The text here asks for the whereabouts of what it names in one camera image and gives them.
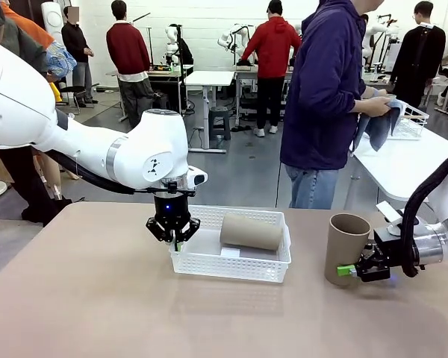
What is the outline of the purple-jacket person's right hand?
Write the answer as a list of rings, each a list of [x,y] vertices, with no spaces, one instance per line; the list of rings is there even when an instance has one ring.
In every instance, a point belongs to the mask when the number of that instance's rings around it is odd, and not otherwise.
[[[359,101],[358,112],[365,113],[370,117],[383,116],[390,110],[388,106],[390,101],[391,99],[387,97],[374,97]]]

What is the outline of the purple-jacket person's left hand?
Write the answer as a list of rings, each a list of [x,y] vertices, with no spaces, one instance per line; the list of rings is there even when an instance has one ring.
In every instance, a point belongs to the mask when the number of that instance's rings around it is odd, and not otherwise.
[[[365,91],[362,94],[363,99],[370,99],[374,97],[385,97],[388,94],[386,89],[376,89],[374,87],[366,86]]]

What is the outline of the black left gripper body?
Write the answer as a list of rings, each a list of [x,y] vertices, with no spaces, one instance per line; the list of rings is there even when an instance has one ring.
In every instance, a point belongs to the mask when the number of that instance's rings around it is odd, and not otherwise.
[[[190,221],[186,195],[155,196],[155,220],[166,231],[182,232]]]

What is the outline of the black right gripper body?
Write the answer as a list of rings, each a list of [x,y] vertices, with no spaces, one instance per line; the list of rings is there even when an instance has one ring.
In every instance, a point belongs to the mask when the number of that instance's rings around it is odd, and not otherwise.
[[[397,267],[414,264],[410,248],[403,243],[400,236],[391,235],[386,228],[376,228],[373,235],[376,246],[386,259],[387,266]]]

